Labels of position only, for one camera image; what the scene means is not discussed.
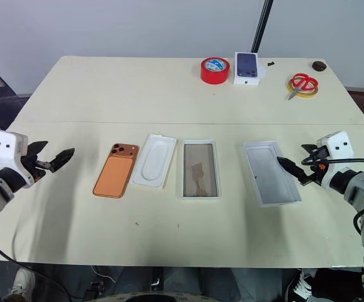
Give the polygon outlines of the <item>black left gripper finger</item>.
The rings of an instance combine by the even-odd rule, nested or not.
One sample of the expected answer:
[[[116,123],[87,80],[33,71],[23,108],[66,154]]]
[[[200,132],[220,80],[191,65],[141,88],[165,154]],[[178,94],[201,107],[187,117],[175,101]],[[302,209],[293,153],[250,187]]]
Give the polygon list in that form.
[[[39,154],[44,149],[46,144],[48,144],[48,141],[38,141],[29,144],[27,148],[27,155]]]
[[[74,155],[75,148],[69,148],[61,151],[55,158],[49,162],[49,171],[54,173],[57,172],[61,167],[66,165]]]

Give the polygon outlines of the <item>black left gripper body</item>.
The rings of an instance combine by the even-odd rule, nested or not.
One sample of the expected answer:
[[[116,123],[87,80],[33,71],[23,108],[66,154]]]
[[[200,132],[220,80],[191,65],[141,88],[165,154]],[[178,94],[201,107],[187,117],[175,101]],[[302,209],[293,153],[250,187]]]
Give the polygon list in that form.
[[[50,171],[52,164],[38,160],[35,153],[26,154],[21,157],[21,164],[24,168],[24,178],[27,183],[36,183]]]

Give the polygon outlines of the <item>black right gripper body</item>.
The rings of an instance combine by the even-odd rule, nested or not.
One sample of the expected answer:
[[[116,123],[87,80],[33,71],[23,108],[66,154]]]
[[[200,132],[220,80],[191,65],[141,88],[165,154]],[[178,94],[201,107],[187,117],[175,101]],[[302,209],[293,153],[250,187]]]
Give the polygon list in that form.
[[[301,185],[305,186],[311,182],[321,185],[322,179],[325,176],[329,164],[323,164],[321,161],[327,160],[329,157],[329,152],[327,147],[318,147],[318,152],[314,154],[309,154],[304,160],[301,161],[302,165],[309,166],[313,172],[311,175],[307,176],[305,174],[305,181],[300,182]]]

